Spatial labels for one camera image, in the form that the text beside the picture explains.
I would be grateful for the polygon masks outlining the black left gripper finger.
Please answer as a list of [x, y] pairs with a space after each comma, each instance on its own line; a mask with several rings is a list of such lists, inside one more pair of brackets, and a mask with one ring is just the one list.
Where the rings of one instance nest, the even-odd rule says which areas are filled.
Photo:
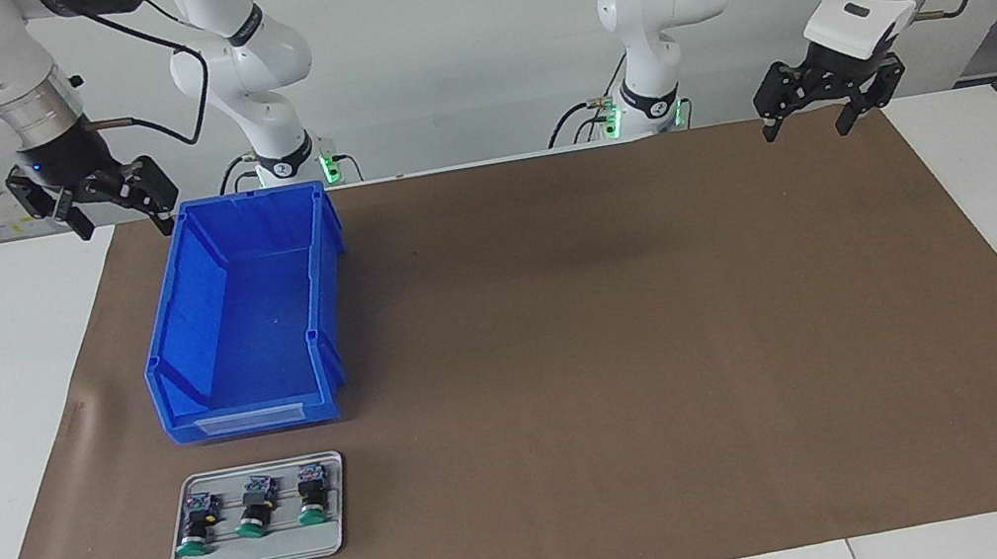
[[865, 84], [847, 81], [844, 85], [842, 112], [836, 119], [837, 133], [850, 134], [854, 124], [874, 109], [886, 108], [905, 72], [897, 53], [886, 55], [877, 65], [874, 75]]
[[789, 116], [803, 112], [819, 100], [816, 66], [808, 62], [795, 66], [775, 62], [761, 82], [753, 95], [753, 107], [763, 121], [765, 140], [775, 142]]

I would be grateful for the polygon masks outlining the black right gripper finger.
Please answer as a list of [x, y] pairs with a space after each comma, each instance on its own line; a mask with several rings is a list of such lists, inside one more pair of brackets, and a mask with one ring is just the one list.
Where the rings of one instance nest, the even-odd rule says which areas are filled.
[[177, 186], [153, 157], [93, 172], [82, 182], [85, 202], [112, 204], [150, 218], [163, 236], [174, 232]]
[[59, 191], [57, 196], [51, 195], [48, 188], [35, 183], [31, 177], [25, 176], [21, 168], [13, 168], [6, 177], [6, 186], [11, 197], [18, 201], [28, 216], [37, 220], [49, 220], [58, 225], [65, 225], [81, 240], [93, 239], [94, 224], [80, 207], [75, 205], [74, 194], [67, 189]]

